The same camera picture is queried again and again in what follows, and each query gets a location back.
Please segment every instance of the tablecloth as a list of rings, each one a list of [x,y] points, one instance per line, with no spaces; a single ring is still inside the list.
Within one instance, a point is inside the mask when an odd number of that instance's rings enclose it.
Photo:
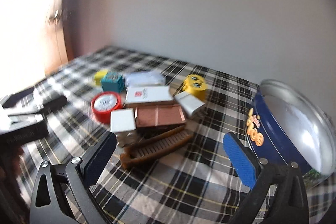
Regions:
[[[96,122],[90,110],[91,99],[100,92],[92,77],[103,68],[123,73],[157,70],[174,93],[191,73],[201,75],[208,84],[205,116],[186,124],[186,130],[194,133],[188,145],[131,170],[122,168],[122,148],[117,147],[98,183],[90,188],[103,210],[114,223],[227,223],[249,188],[238,178],[222,140],[232,131],[248,146],[244,120],[257,85],[192,63],[112,46],[74,59],[36,85],[43,99],[57,92],[67,96],[68,104],[48,115],[48,137],[24,146],[18,182],[25,199],[29,202],[43,160],[59,164],[82,156],[109,129]],[[28,96],[20,105],[33,103],[33,97]],[[335,197],[335,177],[308,191],[310,223],[318,222]],[[268,210],[274,190],[270,188],[256,223]],[[76,219],[83,223],[70,191],[67,197]]]

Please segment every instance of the brown comb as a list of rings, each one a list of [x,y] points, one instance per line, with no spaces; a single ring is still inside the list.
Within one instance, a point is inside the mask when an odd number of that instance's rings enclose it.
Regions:
[[[140,143],[124,147],[125,153],[120,155],[124,169],[159,159],[183,147],[191,140],[193,134],[182,131],[185,125],[169,130]]]

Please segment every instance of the teal cube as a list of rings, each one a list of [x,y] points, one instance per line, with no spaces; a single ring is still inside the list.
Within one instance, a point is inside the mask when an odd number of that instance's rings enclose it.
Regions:
[[[104,92],[114,91],[117,93],[121,93],[125,88],[122,75],[116,72],[108,72],[101,80],[101,86]]]

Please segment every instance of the gray wall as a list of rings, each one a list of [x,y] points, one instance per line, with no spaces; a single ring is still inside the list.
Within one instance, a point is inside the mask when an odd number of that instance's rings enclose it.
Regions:
[[[279,79],[336,118],[336,0],[84,0],[83,5],[83,43],[90,50],[112,43],[255,83]]]

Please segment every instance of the yellow toy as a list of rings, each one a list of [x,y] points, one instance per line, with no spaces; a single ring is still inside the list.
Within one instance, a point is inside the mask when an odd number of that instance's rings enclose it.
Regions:
[[[94,83],[96,85],[101,85],[100,81],[105,77],[105,75],[107,75],[108,72],[109,70],[107,69],[97,71],[94,75]]]
[[[194,95],[201,101],[205,101],[205,93],[208,86],[204,78],[199,75],[188,75],[183,81],[183,91]]]

